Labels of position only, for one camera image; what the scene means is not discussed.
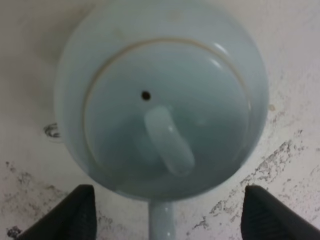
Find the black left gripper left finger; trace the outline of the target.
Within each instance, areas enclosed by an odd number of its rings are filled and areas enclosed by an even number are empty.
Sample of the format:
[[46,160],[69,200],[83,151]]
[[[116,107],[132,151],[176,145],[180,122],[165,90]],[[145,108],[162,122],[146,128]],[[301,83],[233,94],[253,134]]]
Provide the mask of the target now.
[[80,185],[19,240],[95,240],[97,210],[95,189]]

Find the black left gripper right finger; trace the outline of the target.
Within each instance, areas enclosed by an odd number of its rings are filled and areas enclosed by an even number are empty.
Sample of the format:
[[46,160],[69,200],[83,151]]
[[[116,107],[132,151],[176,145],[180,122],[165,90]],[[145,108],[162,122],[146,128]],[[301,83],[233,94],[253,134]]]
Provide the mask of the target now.
[[244,240],[318,240],[320,230],[261,186],[245,188],[241,217]]

